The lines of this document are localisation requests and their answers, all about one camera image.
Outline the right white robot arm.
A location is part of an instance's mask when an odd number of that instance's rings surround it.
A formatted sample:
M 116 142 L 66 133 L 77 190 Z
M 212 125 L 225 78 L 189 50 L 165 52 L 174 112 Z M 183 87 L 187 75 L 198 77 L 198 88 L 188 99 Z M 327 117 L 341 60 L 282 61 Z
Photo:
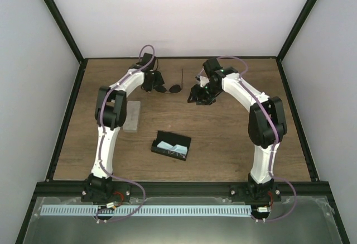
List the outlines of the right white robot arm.
M 260 201 L 273 188 L 276 152 L 287 133 L 283 102 L 244 80 L 247 69 L 238 72 L 233 67 L 224 68 L 219 61 L 220 58 L 211 58 L 203 63 L 187 101 L 208 106 L 225 92 L 248 111 L 248 135 L 254 144 L 254 159 L 247 190 L 252 200 Z

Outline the grey glasses case green lining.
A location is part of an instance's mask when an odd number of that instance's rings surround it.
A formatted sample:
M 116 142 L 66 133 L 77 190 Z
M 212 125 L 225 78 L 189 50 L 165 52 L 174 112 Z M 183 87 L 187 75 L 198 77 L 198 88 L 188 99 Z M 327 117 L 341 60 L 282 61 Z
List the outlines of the grey glasses case green lining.
M 123 125 L 124 132 L 136 133 L 139 126 L 139 117 L 141 111 L 140 101 L 128 101 L 127 116 Z

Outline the light blue cloth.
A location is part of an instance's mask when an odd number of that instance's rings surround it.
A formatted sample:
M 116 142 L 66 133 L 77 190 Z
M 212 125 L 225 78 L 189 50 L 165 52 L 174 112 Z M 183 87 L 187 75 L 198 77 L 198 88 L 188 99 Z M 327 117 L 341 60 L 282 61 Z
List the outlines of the light blue cloth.
M 161 141 L 158 145 L 158 148 L 164 149 L 164 150 L 168 150 L 168 151 L 172 151 L 172 152 L 177 152 L 183 155 L 186 155 L 188 152 L 188 148 L 186 146 L 182 146 L 182 145 L 171 145 L 167 142 Z

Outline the black geometric glasses case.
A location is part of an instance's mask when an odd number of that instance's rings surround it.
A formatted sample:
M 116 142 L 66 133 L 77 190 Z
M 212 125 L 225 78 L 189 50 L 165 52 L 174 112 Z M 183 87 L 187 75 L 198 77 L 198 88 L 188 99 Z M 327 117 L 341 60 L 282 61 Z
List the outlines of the black geometric glasses case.
M 191 145 L 191 137 L 167 131 L 157 131 L 151 151 L 173 159 L 186 161 Z

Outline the round black sunglasses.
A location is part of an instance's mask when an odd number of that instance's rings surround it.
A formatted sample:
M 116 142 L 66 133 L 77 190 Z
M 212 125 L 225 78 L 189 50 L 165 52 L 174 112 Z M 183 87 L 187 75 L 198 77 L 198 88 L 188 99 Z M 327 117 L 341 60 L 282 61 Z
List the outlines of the round black sunglasses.
M 155 87 L 155 91 L 159 93 L 171 93 L 177 94 L 183 89 L 183 70 L 181 70 L 181 84 L 175 84 L 171 86 L 169 89 L 165 88 L 163 85 L 158 85 Z

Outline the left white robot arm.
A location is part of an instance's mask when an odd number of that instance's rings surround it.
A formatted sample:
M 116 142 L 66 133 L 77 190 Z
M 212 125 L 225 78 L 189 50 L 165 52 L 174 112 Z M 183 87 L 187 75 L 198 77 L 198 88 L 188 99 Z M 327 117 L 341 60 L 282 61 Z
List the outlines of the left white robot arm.
M 98 125 L 98 144 L 89 179 L 96 185 L 94 194 L 99 200 L 109 201 L 114 188 L 113 155 L 120 128 L 127 117 L 127 97 L 144 83 L 156 62 L 154 54 L 145 53 L 118 81 L 99 88 L 95 119 Z

